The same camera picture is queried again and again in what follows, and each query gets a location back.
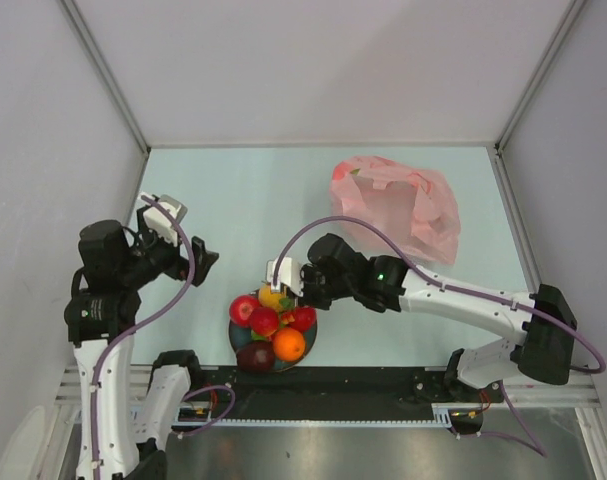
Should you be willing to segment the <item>right aluminium frame post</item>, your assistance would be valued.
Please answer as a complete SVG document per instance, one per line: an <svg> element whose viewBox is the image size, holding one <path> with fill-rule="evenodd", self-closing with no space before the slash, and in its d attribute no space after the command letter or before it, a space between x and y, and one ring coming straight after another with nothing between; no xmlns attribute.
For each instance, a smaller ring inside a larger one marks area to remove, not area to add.
<svg viewBox="0 0 607 480"><path fill-rule="evenodd" d="M514 131L521 123L523 116L526 114L539 89L543 86L544 81L561 54L573 29L589 4L590 1L587 0L572 0L564 10L526 83L524 90L494 142L494 150L499 156L505 151Z"/></svg>

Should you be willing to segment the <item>red fake strawberry green leaves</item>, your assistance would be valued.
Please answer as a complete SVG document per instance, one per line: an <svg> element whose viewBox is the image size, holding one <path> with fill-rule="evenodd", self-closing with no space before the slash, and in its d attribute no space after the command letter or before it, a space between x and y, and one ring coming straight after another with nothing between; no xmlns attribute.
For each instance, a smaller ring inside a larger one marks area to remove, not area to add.
<svg viewBox="0 0 607 480"><path fill-rule="evenodd" d="M302 329L300 326L300 319L302 318L303 312L302 308L289 297L280 299L279 306L281 307L281 312L279 314L281 326L300 331Z"/></svg>

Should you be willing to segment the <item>orange fake tangerine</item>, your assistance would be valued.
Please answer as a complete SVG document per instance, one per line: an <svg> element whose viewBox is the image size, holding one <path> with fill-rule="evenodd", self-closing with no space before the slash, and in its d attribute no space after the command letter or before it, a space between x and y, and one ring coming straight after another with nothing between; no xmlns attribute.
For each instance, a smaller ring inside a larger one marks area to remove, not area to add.
<svg viewBox="0 0 607 480"><path fill-rule="evenodd" d="M284 362L298 361L306 351L306 340L301 332L285 327L275 333L272 339L275 356Z"/></svg>

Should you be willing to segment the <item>red fake pomegranate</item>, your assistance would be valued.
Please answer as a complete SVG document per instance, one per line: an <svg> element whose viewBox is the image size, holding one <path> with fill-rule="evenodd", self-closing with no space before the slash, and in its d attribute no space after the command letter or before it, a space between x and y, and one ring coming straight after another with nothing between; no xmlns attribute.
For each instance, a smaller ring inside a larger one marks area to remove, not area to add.
<svg viewBox="0 0 607 480"><path fill-rule="evenodd" d="M292 317L290 326L301 333L310 330L317 322L316 310L309 306L296 307L292 312Z"/></svg>

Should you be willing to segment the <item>dark blue ceramic plate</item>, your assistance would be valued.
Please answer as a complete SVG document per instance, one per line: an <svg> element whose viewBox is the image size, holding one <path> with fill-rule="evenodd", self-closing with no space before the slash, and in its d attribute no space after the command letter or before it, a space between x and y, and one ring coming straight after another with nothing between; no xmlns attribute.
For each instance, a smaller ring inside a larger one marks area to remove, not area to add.
<svg viewBox="0 0 607 480"><path fill-rule="evenodd" d="M257 298L258 290L251 294L245 294L245 295L252 295ZM231 348L234 351L235 356L236 356L236 352L240 348L255 341L251 338L250 331L251 331L250 326L248 328L241 328L241 327L235 325L230 320L230 317L229 317L228 337L229 337ZM283 371L289 370L289 369L293 368L294 366L296 366L299 362L302 361L302 359L305 358L305 356L307 354L309 354L310 350L312 349L312 347L314 345L316 337L317 337L317 322L316 322L315 326L313 326L310 330L308 330L307 332L302 333L302 334L303 334L303 336L306 340L306 344L307 344L305 354L296 362L284 362L284 361L279 360L276 357L276 362L275 362L274 368L269 373L283 372Z"/></svg>

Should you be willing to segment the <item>aluminium front rail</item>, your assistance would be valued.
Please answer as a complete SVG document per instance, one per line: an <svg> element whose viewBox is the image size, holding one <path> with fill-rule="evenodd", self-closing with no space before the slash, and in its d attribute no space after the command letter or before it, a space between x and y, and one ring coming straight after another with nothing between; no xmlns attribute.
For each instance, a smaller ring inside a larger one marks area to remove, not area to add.
<svg viewBox="0 0 607 480"><path fill-rule="evenodd" d="M151 372L150 365L134 365L130 368L130 400L134 405L142 403ZM564 386L547 385L523 376L504 381L504 388L515 406L524 408L599 408L601 402L588 374L571 373ZM56 405L81 404L80 376L76 366L64 370Z"/></svg>

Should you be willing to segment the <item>aluminium frame post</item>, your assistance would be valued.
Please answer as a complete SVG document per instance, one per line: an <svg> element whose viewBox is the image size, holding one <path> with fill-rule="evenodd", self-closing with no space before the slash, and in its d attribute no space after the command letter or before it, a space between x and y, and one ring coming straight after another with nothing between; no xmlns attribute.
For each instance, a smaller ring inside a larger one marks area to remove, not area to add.
<svg viewBox="0 0 607 480"><path fill-rule="evenodd" d="M136 120L134 113L127 101L113 71L110 67L102 49L97 42L84 14L74 0L57 0L57 5L70 25L72 32L77 38L84 54L103 85L109 100L115 107L121 120L124 122L129 135L137 145L143 158L147 159L151 147Z"/></svg>
<svg viewBox="0 0 607 480"><path fill-rule="evenodd" d="M526 114L539 89L543 86L544 81L561 54L573 29L589 4L590 1L587 0L572 0L564 10L526 83L524 90L494 142L494 150L499 156L505 151L514 131L521 123L523 116Z"/></svg>

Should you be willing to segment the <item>green fake star fruit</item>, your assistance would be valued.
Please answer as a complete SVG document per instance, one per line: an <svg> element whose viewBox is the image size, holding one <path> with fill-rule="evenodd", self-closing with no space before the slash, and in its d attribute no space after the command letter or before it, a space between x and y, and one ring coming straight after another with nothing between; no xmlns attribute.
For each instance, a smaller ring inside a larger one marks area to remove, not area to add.
<svg viewBox="0 0 607 480"><path fill-rule="evenodd" d="M250 334L251 334L251 338L255 341L267 341L267 342L272 341L272 338L270 336L260 335L260 334L256 333L254 330L251 330Z"/></svg>

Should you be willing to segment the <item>orange fake fruit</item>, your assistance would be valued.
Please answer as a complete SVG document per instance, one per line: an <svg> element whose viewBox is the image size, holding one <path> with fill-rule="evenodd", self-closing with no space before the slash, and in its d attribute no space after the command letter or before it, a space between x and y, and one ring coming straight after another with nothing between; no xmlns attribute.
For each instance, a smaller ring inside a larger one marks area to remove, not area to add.
<svg viewBox="0 0 607 480"><path fill-rule="evenodd" d="M283 292L273 292L269 284L263 284L258 290L257 298L263 307L281 312L284 310L283 303L287 300L287 295Z"/></svg>

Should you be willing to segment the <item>left aluminium frame post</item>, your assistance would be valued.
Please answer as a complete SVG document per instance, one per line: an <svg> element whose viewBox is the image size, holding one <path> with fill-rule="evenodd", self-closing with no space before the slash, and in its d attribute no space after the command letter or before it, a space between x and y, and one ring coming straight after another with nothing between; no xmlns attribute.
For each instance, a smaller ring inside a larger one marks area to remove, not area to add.
<svg viewBox="0 0 607 480"><path fill-rule="evenodd" d="M136 120L134 113L127 101L113 71L110 67L102 49L97 42L84 14L74 0L57 0L57 5L70 25L72 32L77 38L84 54L103 85L109 100L115 107L121 120L124 122L129 135L137 145L143 158L147 159L151 147Z"/></svg>

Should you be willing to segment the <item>dark red fake plum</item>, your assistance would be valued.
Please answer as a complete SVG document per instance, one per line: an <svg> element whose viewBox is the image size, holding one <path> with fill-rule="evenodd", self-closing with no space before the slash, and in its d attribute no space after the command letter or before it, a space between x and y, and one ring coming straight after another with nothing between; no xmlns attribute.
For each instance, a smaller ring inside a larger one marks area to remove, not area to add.
<svg viewBox="0 0 607 480"><path fill-rule="evenodd" d="M269 373L275 362L273 346L267 341L253 341L236 352L237 367L247 373Z"/></svg>

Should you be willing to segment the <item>pink plastic bag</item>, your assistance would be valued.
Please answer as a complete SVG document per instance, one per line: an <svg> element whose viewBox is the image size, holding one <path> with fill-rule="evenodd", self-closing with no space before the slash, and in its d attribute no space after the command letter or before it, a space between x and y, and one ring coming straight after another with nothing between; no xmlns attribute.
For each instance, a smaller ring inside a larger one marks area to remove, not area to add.
<svg viewBox="0 0 607 480"><path fill-rule="evenodd" d="M455 263L459 208L442 173L380 156L354 156L334 168L329 195L334 215L374 226L406 255Z"/></svg>

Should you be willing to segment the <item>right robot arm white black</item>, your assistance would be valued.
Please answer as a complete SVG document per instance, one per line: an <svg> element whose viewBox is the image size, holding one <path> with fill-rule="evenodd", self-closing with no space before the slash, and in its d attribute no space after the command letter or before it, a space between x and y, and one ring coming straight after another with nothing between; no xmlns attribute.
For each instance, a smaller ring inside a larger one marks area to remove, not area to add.
<svg viewBox="0 0 607 480"><path fill-rule="evenodd" d="M554 286L542 284L535 293L478 290L397 257L367 258L334 234L312 244L299 277L301 301L316 309L352 298L375 312L431 314L496 335L485 346L452 353L444 388L456 401L517 375L557 386L569 380L577 321Z"/></svg>

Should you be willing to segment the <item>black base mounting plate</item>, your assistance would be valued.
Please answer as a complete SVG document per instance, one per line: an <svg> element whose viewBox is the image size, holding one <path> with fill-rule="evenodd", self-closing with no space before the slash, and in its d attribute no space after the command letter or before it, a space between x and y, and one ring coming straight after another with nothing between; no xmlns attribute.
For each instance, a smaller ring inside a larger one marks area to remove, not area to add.
<svg viewBox="0 0 607 480"><path fill-rule="evenodd" d="M497 383L481 390L423 367L293 367L249 374L205 367L205 382L236 393L229 414L245 420L427 420L433 407L503 402Z"/></svg>

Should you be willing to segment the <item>red fake apple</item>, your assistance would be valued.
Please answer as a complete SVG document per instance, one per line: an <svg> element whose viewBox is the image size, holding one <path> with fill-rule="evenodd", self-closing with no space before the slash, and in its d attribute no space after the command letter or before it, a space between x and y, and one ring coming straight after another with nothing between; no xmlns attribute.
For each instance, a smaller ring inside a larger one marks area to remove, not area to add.
<svg viewBox="0 0 607 480"><path fill-rule="evenodd" d="M230 320L241 328L250 326L249 318L253 311L260 307L259 300L252 295L236 297L229 306Z"/></svg>

